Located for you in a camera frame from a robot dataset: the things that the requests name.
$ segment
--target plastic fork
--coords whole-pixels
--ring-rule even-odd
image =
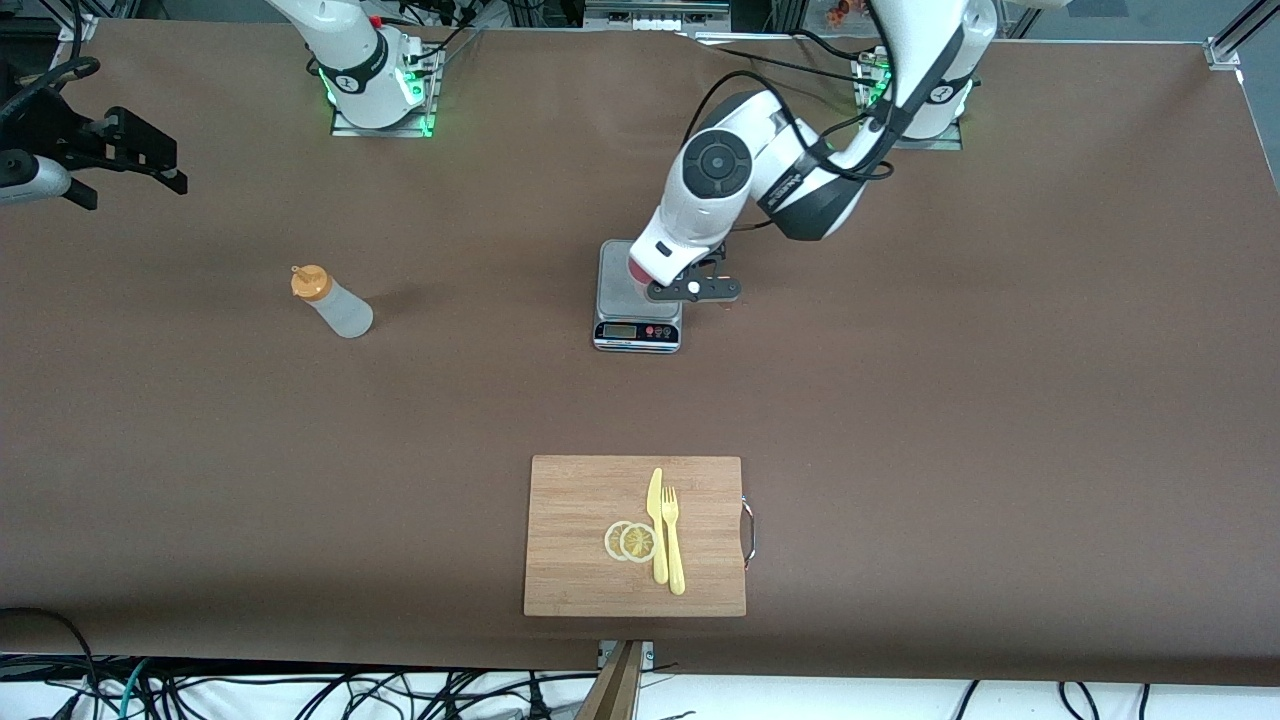
[[[680,561],[680,541],[676,538],[676,520],[680,519],[680,503],[676,501],[676,488],[662,488],[662,519],[667,523],[667,566],[672,594],[685,594],[685,564]]]

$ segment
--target white floor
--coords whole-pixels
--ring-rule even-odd
[[[383,675],[369,675],[372,680]],[[413,692],[438,689],[442,675],[412,675]],[[472,685],[481,692],[527,679],[522,673],[495,673]],[[692,720],[952,720],[964,693],[963,680],[879,680],[820,678],[744,678],[719,675],[650,675],[640,692],[636,720],[666,720],[690,712]],[[321,684],[247,687],[207,683],[184,692],[187,701],[209,720],[288,720],[311,698]],[[550,707],[568,705],[586,696],[590,680],[544,683],[543,694]],[[119,693],[111,687],[111,693]],[[1132,720],[1138,716],[1138,685],[1091,683],[1098,703],[1100,720]],[[0,683],[0,720],[32,720],[51,716],[70,696],[70,691],[40,683]],[[337,720],[348,701],[344,691],[334,692],[315,714],[315,720]],[[408,701],[390,692],[381,694],[398,703],[408,717]],[[1080,696],[1073,701],[1088,717]],[[416,703],[421,712],[422,702]],[[503,708],[527,707],[516,698],[497,698],[477,705],[465,717],[493,717]],[[87,720],[92,705],[82,701],[76,720]],[[134,705],[133,710],[141,710]],[[1053,683],[983,682],[966,720],[1062,719]],[[1156,685],[1147,706],[1149,720],[1276,720],[1280,719],[1280,688],[1224,688]],[[366,702],[352,720],[399,720],[399,714],[379,702]]]

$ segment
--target brown table surface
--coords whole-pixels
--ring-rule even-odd
[[[0,210],[4,605],[109,653],[581,667],[643,637],[689,671],[1280,683],[1280,199],[1198,47],[997,44],[964,152],[895,151],[824,242],[735,238],[742,300],[669,357],[591,348],[596,249],[744,60],[493,32],[434,140],[383,141],[326,135],[288,26],[88,50],[76,108],[178,138],[191,195],[87,172],[96,213]],[[765,72],[815,126],[849,108]],[[289,296],[303,263],[369,336]],[[741,456],[748,616],[524,618],[535,454]]]

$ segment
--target cutting board handle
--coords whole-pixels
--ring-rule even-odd
[[[755,557],[755,512],[751,512],[751,506],[746,503],[746,495],[742,495],[742,514],[746,515],[748,530],[751,537],[751,550],[742,553],[742,570],[745,571],[751,566],[751,559]]]

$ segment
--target orange bottle cap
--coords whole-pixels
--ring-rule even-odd
[[[289,281],[293,295],[302,300],[315,302],[323,300],[333,290],[333,278],[320,265],[293,266],[293,279]]]

